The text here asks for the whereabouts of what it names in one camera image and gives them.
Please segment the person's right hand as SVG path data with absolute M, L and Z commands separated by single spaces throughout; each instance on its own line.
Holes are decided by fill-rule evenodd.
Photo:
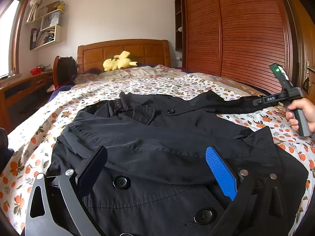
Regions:
M 290 105 L 288 105 L 288 109 L 293 111 L 295 109 L 302 109 L 303 114 L 308 122 L 309 126 L 309 131 L 311 133 L 314 133 L 314 127 L 315 127 L 315 106 L 314 104 L 306 99 L 306 98 L 301 98 L 301 99 L 296 99 L 293 100 Z M 283 109 L 286 115 L 286 119 L 289 121 L 291 128 L 294 131 L 298 131 L 299 125 L 298 125 L 298 120 L 294 119 L 293 113 L 291 113 L 289 110 L 286 108 Z

